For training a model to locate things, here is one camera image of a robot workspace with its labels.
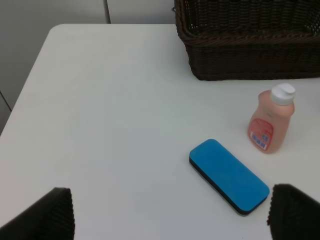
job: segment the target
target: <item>bottle label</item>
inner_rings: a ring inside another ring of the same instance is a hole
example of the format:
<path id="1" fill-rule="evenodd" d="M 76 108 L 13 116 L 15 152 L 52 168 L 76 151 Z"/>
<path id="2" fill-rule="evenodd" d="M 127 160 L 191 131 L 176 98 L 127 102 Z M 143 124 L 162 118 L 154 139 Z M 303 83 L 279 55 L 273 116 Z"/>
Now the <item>bottle label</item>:
<path id="1" fill-rule="evenodd" d="M 267 151 L 272 141 L 274 127 L 269 122 L 256 118 L 252 120 L 248 134 L 259 148 Z"/>

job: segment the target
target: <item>pump cap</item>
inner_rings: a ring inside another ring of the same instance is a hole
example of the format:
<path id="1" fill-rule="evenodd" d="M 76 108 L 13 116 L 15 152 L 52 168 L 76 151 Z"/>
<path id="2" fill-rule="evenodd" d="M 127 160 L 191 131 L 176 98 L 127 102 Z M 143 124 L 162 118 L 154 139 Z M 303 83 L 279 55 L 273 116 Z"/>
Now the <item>pump cap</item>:
<path id="1" fill-rule="evenodd" d="M 289 83 L 281 83 L 271 90 L 271 100 L 277 105 L 288 106 L 294 101 L 295 88 Z"/>

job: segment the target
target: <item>blue sponge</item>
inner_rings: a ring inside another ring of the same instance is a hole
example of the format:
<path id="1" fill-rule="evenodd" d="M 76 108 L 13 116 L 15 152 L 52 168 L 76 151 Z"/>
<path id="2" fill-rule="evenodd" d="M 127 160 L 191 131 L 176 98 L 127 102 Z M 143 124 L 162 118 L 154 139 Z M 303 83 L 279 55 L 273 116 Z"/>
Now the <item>blue sponge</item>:
<path id="1" fill-rule="evenodd" d="M 241 215 L 248 215 L 269 195 L 268 186 L 214 139 L 193 149 L 189 160 Z"/>

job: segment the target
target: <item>wicker basket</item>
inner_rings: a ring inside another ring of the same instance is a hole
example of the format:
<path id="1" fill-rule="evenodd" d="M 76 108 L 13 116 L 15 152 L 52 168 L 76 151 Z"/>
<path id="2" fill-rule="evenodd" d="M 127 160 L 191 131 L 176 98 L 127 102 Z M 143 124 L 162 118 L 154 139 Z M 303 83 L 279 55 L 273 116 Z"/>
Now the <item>wicker basket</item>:
<path id="1" fill-rule="evenodd" d="M 199 80 L 320 77 L 320 0 L 175 0 Z"/>

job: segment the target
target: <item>soap bottle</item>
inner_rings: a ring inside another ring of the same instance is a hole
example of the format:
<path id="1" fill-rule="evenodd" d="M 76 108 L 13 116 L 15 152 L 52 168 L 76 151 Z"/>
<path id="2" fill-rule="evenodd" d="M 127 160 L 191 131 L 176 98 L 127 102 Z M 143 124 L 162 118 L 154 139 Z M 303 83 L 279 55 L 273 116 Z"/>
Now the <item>soap bottle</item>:
<path id="1" fill-rule="evenodd" d="M 259 94 L 259 106 L 250 120 L 248 136 L 263 153 L 274 153 L 285 139 L 295 112 L 295 93 L 292 85 L 281 83 Z"/>

